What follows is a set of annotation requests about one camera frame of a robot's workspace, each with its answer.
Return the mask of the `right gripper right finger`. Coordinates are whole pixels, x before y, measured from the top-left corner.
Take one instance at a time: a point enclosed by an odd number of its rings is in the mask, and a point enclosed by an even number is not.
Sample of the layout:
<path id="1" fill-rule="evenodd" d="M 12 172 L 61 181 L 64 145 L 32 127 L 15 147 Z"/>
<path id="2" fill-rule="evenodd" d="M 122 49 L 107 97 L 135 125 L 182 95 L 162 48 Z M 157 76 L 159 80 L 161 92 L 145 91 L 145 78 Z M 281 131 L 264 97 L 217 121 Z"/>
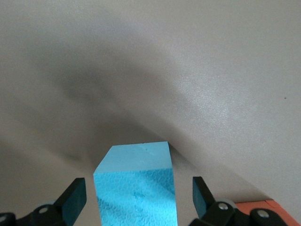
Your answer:
<path id="1" fill-rule="evenodd" d="M 280 216 L 272 210 L 256 208 L 250 214 L 228 202 L 216 201 L 202 177 L 192 179 L 193 203 L 198 215 L 191 226 L 278 226 Z"/>

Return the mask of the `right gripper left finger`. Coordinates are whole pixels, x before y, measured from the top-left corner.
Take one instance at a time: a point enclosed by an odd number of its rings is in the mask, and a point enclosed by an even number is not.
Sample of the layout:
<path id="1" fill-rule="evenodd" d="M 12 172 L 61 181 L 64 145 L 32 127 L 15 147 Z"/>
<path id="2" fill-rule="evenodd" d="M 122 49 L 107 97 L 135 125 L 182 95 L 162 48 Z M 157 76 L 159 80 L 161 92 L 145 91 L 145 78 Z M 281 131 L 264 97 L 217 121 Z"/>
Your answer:
<path id="1" fill-rule="evenodd" d="M 12 212 L 0 214 L 2 226 L 72 226 L 87 202 L 86 181 L 76 178 L 53 204 L 37 207 L 17 219 Z"/>

